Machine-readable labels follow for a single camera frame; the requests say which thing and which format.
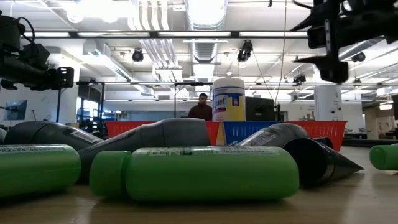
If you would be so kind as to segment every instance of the table surface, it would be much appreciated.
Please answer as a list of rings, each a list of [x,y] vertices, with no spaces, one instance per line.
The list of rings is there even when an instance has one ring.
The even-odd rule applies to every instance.
[[[376,170],[369,149],[341,152],[365,170],[279,202],[148,205],[95,197],[87,186],[6,202],[1,224],[75,223],[398,223],[398,175]]]

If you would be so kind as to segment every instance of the white pillar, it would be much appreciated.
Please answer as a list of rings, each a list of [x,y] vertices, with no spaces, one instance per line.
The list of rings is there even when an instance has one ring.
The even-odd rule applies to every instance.
[[[321,82],[318,69],[314,69],[314,79]],[[317,121],[342,121],[341,87],[317,86],[315,87],[315,119]]]

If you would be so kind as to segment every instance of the bottle cap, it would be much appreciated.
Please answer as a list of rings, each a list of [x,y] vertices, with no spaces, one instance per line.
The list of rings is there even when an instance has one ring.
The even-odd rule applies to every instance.
[[[126,166],[129,151],[104,151],[94,158],[90,170],[90,190],[94,195],[120,197],[126,194]]]
[[[398,146],[373,146],[369,159],[379,170],[398,170]]]

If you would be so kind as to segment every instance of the man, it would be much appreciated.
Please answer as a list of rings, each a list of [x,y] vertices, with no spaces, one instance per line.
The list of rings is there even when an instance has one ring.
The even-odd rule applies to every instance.
[[[193,108],[191,108],[188,117],[204,119],[205,121],[212,121],[213,109],[210,106],[208,106],[206,103],[207,103],[207,95],[201,93],[199,95],[199,103]]]

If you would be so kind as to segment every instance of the green bottle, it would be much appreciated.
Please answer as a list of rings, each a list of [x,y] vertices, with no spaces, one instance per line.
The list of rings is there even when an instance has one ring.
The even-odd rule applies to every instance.
[[[398,170],[398,146],[373,146],[369,159],[379,170]]]
[[[63,190],[79,175],[80,158],[70,146],[0,146],[0,198]]]
[[[90,189],[142,202],[275,200],[298,191],[299,170],[279,147],[143,148],[99,153]]]

